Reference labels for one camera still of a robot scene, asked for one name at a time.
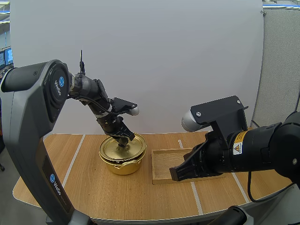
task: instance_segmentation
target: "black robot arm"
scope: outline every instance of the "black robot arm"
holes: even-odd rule
[[[87,105],[94,113],[97,123],[105,134],[113,137],[120,146],[125,146],[135,135],[124,124],[120,114],[136,116],[139,113],[137,104],[120,98],[109,99],[100,80],[90,79],[85,75],[84,63],[80,61],[80,73],[75,76],[69,73],[69,97]]]
[[[275,169],[299,184],[300,112],[293,112],[284,123],[248,130],[244,109],[236,96],[192,106],[182,118],[183,127],[196,131],[211,126],[213,131],[184,156],[181,165],[170,168],[172,179]]]

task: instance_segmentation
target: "warning label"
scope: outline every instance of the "warning label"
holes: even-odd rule
[[[234,143],[233,144],[233,154],[234,155],[242,154],[242,146],[243,146],[243,142]]]
[[[234,141],[234,144],[233,144],[233,154],[234,154],[234,155],[242,154],[242,150],[243,150],[243,140],[244,140],[245,134],[246,134],[247,132],[248,132],[248,131],[240,132],[240,133],[236,136],[235,141]]]

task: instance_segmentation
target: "floor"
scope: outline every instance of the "floor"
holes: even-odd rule
[[[13,188],[20,175],[6,149],[0,154],[0,225],[45,225],[46,214],[40,208],[26,205],[13,197]]]
[[[299,211],[300,190],[293,186],[260,225],[300,224]]]

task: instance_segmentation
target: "wooden tray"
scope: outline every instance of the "wooden tray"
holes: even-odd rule
[[[184,162],[183,156],[189,152],[189,149],[160,149],[152,150],[151,159],[152,159],[152,184],[173,184],[173,183],[182,183],[182,182],[191,182],[199,180],[210,180],[217,179],[221,177],[226,177],[226,174],[223,173],[220,176],[214,177],[203,177],[203,178],[192,178],[182,181],[173,181],[169,168],[178,166]]]

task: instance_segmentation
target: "gray robot arm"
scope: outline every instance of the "gray robot arm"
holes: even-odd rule
[[[43,143],[43,136],[53,130],[68,95],[88,105],[97,120],[103,116],[112,123],[116,123],[113,118],[120,120],[118,114],[130,114],[137,107],[133,103],[127,107],[129,102],[122,99],[114,104],[108,99],[99,80],[79,76],[72,76],[61,61],[52,60],[11,69],[1,82],[4,143],[24,183],[48,215],[47,223],[52,225],[71,225],[74,222],[78,225],[94,224],[90,217],[74,209]],[[71,79],[79,81],[77,87],[72,87]],[[102,107],[111,113],[106,114]],[[99,124],[119,143],[127,144],[126,140],[128,142],[128,138],[134,137],[130,136],[132,132],[122,121],[109,131],[101,122]]]

